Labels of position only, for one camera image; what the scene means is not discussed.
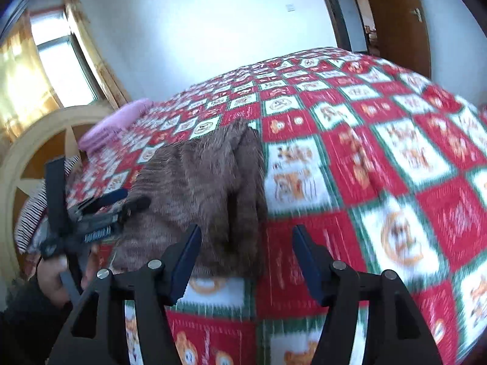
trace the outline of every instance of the bedspread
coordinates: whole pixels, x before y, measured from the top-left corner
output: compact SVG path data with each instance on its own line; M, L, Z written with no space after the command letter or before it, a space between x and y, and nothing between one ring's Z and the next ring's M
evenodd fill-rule
M473 106L384 59L317 48L240 67L156 105L84 167L70 203L130 188L155 150L242 117L264 143L269 222L258 282L192 279L168 311L190 364L308 364L326 309L291 229L356 270L398 272L446 365L487 325L487 132ZM141 363L127 306L132 363ZM361 308L351 363L360 364Z

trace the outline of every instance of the window frame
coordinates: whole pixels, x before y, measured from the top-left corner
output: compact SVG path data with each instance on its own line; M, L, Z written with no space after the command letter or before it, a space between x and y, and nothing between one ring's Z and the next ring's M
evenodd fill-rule
M89 102L88 104L98 102L100 100L103 100L105 98L103 91L101 90L100 85L98 84L98 81L96 80L90 66L88 65L88 62L85 58L85 55L81 49L81 46L79 45L79 42L76 38L76 36L71 33L69 35L64 35L59 38L55 38L54 40L46 41L44 43L40 43L37 45L37 50L41 52L42 50L45 50L47 48L54 47L56 45L60 45L62 43L68 42L73 51L75 52L76 58L78 60L78 63L81 67L81 70L83 72L83 76L85 77L86 83L88 84L94 99Z

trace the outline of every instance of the pink pillow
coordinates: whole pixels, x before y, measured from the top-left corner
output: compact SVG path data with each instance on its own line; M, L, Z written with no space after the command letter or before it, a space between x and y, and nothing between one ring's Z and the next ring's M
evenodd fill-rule
M80 150L88 152L88 149L99 143L100 138L128 129L153 106L154 102L149 99L140 99L125 104L86 132L79 139L78 147Z
M100 133L100 136L92 141L89 146L84 150L88 156L93 155L96 151L106 146L109 142L117 137L117 133L114 131L104 131Z

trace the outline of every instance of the door frame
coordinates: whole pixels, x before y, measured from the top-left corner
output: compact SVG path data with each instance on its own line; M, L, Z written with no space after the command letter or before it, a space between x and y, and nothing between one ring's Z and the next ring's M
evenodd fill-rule
M328 15L330 16L330 20L332 22L332 26L333 26L333 32L335 33L335 39L337 40L337 46L339 48L342 48L344 50L347 50L347 46L350 45L350 39L348 40L348 45L343 41L342 39L342 35L340 34L339 30L338 30L338 25L337 25L337 21L335 19L335 16L333 15L333 10L332 10L332 3L330 0L325 0L325 5L326 5L326 8L328 10Z

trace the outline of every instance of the black sleeve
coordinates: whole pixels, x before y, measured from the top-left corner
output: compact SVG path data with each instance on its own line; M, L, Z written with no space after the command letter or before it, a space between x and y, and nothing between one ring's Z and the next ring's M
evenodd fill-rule
M56 308L44 296L34 276L4 312L2 329L9 330L18 348L33 363L44 363L70 311L71 304L62 310Z

